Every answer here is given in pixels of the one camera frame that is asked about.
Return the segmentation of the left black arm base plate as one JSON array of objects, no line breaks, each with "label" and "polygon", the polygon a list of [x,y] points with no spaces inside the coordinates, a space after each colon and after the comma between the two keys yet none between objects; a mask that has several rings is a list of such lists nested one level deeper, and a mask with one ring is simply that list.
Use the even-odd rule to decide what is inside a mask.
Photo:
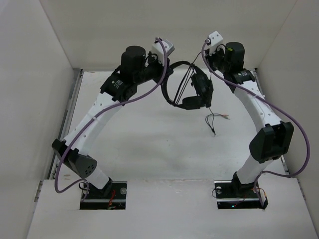
[{"label": "left black arm base plate", "polygon": [[126,208],[127,181],[114,181],[108,195],[103,195],[91,183],[87,186],[79,183],[82,190],[80,199],[81,210],[124,210]]}]

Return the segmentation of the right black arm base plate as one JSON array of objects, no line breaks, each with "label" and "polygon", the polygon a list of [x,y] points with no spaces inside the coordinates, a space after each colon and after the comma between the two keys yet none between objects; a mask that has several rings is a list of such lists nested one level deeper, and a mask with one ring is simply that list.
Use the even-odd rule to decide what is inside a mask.
[{"label": "right black arm base plate", "polygon": [[215,181],[212,196],[218,209],[266,209],[268,197],[258,185],[237,190],[232,181]]}]

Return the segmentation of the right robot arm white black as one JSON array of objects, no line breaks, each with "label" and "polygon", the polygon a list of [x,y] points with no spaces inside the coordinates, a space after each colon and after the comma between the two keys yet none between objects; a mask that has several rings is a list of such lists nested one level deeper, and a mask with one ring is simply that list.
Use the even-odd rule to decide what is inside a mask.
[{"label": "right robot arm white black", "polygon": [[207,39],[202,58],[211,73],[222,73],[220,79],[240,100],[252,119],[256,135],[249,143],[249,157],[234,173],[231,191],[243,196],[257,184],[257,178],[275,160],[288,152],[294,132],[291,122],[277,116],[261,94],[256,78],[244,68],[245,49],[239,42],[213,42]]}]

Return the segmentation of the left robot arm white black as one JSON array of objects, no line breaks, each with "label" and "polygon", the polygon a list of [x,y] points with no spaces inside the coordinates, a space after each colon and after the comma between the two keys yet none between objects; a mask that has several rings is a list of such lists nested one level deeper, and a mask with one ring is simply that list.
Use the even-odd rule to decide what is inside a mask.
[{"label": "left robot arm white black", "polygon": [[92,107],[80,123],[62,140],[55,139],[52,148],[59,159],[57,173],[62,165],[77,174],[87,186],[93,186],[98,196],[110,195],[112,179],[89,156],[94,140],[111,117],[125,104],[144,98],[132,96],[138,85],[154,80],[159,86],[169,68],[169,55],[174,46],[165,41],[156,41],[150,52],[140,46],[129,46],[121,56],[120,65],[111,73],[100,88]]}]

